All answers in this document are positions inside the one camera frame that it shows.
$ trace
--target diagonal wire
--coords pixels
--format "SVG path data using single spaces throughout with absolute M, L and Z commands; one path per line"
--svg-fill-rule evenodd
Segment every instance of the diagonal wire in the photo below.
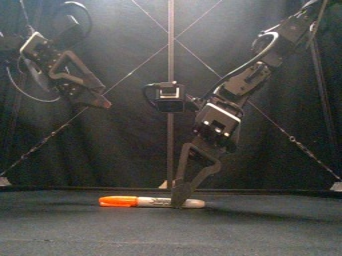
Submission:
M 318 165 L 334 176 L 338 181 L 342 181 L 342 178 L 336 174 L 334 170 L 318 159 L 313 151 L 296 139 L 293 135 L 290 135 L 286 130 L 281 127 L 281 125 L 268 116 L 268 114 L 258 108 L 258 106 L 249 100 L 249 104 L 254 107 L 254 109 L 261 113 L 261 115 L 266 118 L 266 120 L 281 130 L 281 132 L 288 136 L 289 140 L 294 145 L 302 150 L 302 152 L 316 160 Z
M 155 24 L 163 29 L 166 33 L 169 33 L 167 29 L 163 27 L 163 25 L 158 22 L 158 20 L 153 17 L 153 15 L 145 10 L 145 8 L 138 4 L 135 0 L 131 0 L 133 3 L 139 7 L 139 9 L 143 11 L 143 13 L 149 16 L 149 18 L 155 22 Z M 178 42 L 178 44 L 189 51 L 189 53 L 198 59 L 198 61 L 205 65 L 205 67 L 219 77 L 222 76 L 218 74 L 218 72 L 210 67 L 210 65 L 201 59 L 201 57 L 186 47 L 186 45 L 178 40 L 178 38 L 185 34 L 185 32 L 199 22 L 199 20 L 211 12 L 211 10 L 219 5 L 219 3 L 223 0 L 219 0 L 211 8 L 199 16 L 199 18 L 186 27 L 186 29 L 175 36 L 174 40 Z
M 50 135 L 43 138 L 43 140 L 28 150 L 27 153 L 24 153 L 22 155 L 22 157 L 12 163 L 12 165 L 4 170 L 2 171 L 0 173 L 0 177 L 4 177 L 6 174 L 24 161 L 27 160 L 27 158 L 30 157 L 30 155 L 36 152 L 44 145 L 46 143 L 48 142 L 48 140 L 55 137 L 63 130 L 65 128 L 67 128 L 71 124 L 71 122 L 86 112 L 86 110 L 89 109 L 90 107 L 85 107 L 78 113 L 77 115 L 56 129 L 54 130 Z
M 134 73 L 135 71 L 147 63 L 150 60 L 166 49 L 167 45 L 165 45 L 138 66 L 137 68 L 114 84 L 109 90 L 105 92 L 106 95 Z

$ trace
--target sharpie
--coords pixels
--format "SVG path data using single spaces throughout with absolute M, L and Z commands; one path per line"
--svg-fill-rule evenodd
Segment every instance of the sharpie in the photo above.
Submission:
M 138 197 L 138 196 L 106 196 L 99 198 L 103 207 L 161 207 L 171 206 L 171 198 Z M 199 209 L 206 206 L 206 202 L 198 199 L 187 199 L 182 208 Z

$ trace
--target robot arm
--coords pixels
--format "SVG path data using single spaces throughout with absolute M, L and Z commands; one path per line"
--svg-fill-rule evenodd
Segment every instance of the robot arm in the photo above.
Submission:
M 202 181 L 219 172 L 221 155 L 236 151 L 242 107 L 282 65 L 284 59 L 308 43 L 326 2 L 309 1 L 298 13 L 260 34 L 253 43 L 256 57 L 225 76 L 202 99 L 194 124 L 197 137 L 182 148 L 173 187 L 173 207 L 181 208 Z M 187 181 L 190 160 L 201 163 L 203 168 L 195 178 Z
M 27 17 L 24 1 L 20 1 L 20 4 Z M 20 52 L 20 58 L 16 56 L 15 59 L 23 61 L 36 84 L 46 92 L 58 91 L 73 104 L 110 108 L 111 102 L 103 96 L 106 86 L 75 52 L 70 50 L 91 31 L 93 21 L 87 8 L 78 2 L 67 1 L 56 10 L 55 16 L 62 9 L 73 8 L 73 6 L 81 9 L 89 18 L 87 32 L 83 32 L 73 15 L 62 15 L 54 23 L 62 33 L 54 40 L 48 40 L 39 32 L 35 32 L 27 18 L 27 40 L 20 36 L 3 36 L 0 32 L 0 57 L 7 65 L 10 63 L 7 59 Z

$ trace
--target black floor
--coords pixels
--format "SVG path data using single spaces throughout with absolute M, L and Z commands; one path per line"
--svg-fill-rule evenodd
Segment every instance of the black floor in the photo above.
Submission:
M 0 192 L 0 255 L 342 255 L 342 199 L 197 193 L 205 209 L 102 208 L 150 191 Z

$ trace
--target metal rod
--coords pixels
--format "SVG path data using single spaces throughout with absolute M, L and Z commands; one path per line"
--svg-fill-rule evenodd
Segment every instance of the metal rod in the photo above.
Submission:
M 334 167 L 338 170 L 338 175 L 341 176 L 342 175 L 342 161 L 341 161 L 340 150 L 338 150 L 337 131 L 336 131 L 334 122 L 333 122 L 333 114 L 332 114 L 329 95 L 328 95 L 328 89 L 326 89 L 328 86 L 326 86 L 326 80 L 325 80 L 325 75 L 324 75 L 324 70 L 322 70 L 320 49 L 318 49 L 318 44 L 317 44 L 316 39 L 313 39 L 310 48 L 312 48 L 313 62 L 314 62 L 314 68 L 316 68 L 316 76 L 317 76 L 318 91 L 320 91 L 320 96 L 321 96 L 321 104 L 322 104 L 322 109 L 324 109 L 325 124 L 326 124 L 326 129 L 328 129 L 332 159 L 334 162 Z
M 169 82 L 174 82 L 175 64 L 175 3 L 169 0 Z M 174 179 L 174 114 L 167 114 L 167 189 Z

